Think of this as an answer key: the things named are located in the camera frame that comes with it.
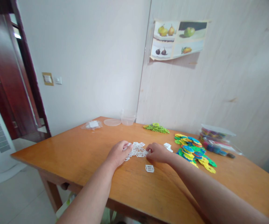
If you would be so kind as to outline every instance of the poster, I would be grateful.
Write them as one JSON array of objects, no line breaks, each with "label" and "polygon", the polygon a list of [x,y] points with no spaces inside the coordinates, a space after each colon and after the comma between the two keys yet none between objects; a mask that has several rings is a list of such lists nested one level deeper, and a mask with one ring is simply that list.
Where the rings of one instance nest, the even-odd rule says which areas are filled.
[{"label": "poster", "polygon": [[150,57],[170,60],[203,50],[208,21],[155,21]]}]

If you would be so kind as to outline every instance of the table leg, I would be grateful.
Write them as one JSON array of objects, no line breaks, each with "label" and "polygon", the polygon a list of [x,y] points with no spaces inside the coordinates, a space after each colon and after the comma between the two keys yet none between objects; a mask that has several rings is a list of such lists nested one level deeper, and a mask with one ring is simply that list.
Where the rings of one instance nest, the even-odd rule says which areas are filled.
[{"label": "table leg", "polygon": [[49,182],[45,178],[44,174],[42,174],[40,171],[39,174],[49,197],[50,203],[53,207],[53,210],[56,213],[57,210],[63,205],[57,186],[54,183]]}]

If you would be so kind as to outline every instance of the small plastic bag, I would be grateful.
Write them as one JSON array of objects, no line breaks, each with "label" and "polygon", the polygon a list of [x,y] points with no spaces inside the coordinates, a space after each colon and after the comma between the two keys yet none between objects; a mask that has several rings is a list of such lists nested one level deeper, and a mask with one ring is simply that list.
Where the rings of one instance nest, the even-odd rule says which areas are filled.
[{"label": "small plastic bag", "polygon": [[101,128],[102,127],[102,123],[101,121],[89,121],[87,123],[85,123],[81,129],[88,129],[88,130],[94,130],[94,129],[97,129],[97,128]]}]

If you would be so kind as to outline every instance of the clear plastic cup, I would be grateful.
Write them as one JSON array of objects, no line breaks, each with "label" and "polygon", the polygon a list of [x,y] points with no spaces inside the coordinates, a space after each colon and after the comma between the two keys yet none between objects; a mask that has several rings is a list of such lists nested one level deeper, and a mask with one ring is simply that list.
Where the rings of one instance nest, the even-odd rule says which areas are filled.
[{"label": "clear plastic cup", "polygon": [[121,121],[122,124],[130,126],[133,125],[134,120],[137,117],[137,113],[132,110],[122,110],[121,112]]}]

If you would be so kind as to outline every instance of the wall switch plate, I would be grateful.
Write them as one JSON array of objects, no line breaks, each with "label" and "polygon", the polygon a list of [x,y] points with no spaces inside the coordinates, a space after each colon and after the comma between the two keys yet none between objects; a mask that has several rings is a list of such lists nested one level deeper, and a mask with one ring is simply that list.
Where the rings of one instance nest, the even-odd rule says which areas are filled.
[{"label": "wall switch plate", "polygon": [[47,86],[53,86],[53,77],[51,73],[43,72],[42,75],[43,75],[44,84]]},{"label": "wall switch plate", "polygon": [[62,77],[55,77],[55,78],[54,78],[54,82],[55,82],[56,84],[62,85]]}]

